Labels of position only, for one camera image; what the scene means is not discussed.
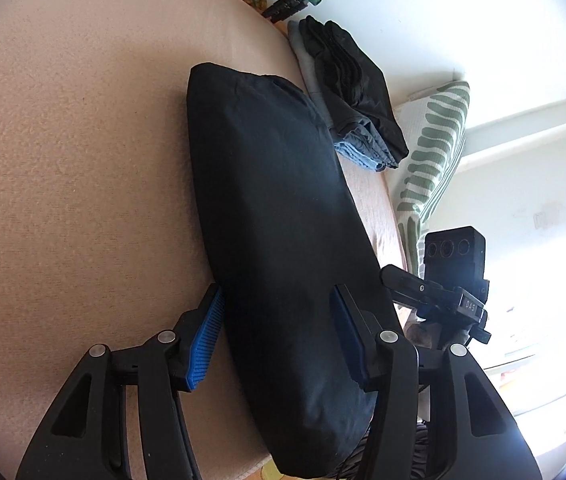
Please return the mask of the black pants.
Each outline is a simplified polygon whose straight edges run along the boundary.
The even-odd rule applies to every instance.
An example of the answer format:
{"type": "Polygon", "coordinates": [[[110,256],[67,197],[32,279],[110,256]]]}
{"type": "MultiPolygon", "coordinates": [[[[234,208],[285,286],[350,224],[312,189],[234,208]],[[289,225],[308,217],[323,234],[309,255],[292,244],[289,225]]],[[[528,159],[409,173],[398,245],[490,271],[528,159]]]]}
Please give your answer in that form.
{"type": "Polygon", "coordinates": [[[290,81],[212,63],[191,70],[186,111],[202,239],[249,411],[279,471],[327,476],[375,403],[350,376],[330,293],[343,284],[399,325],[332,136],[290,81]]]}

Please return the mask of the stack of folded clothes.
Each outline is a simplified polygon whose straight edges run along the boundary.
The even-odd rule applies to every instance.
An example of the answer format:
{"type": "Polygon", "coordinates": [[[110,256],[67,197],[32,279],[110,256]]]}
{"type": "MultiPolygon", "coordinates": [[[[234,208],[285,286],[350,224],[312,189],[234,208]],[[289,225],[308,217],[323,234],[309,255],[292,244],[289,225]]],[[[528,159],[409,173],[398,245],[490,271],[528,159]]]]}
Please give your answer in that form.
{"type": "Polygon", "coordinates": [[[337,23],[312,16],[287,24],[304,85],[337,153],[375,172],[409,155],[380,68],[337,23]]]}

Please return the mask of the green white striped pillow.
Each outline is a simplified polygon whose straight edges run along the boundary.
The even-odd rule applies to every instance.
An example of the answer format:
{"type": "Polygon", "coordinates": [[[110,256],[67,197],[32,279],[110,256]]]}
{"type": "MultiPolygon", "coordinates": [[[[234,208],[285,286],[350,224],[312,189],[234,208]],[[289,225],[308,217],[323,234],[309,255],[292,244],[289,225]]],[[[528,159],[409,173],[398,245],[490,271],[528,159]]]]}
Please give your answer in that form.
{"type": "Polygon", "coordinates": [[[387,188],[406,270],[418,276],[428,221],[463,155],[469,104],[469,84],[457,80],[424,91],[396,111],[409,154],[387,178],[387,188]]]}

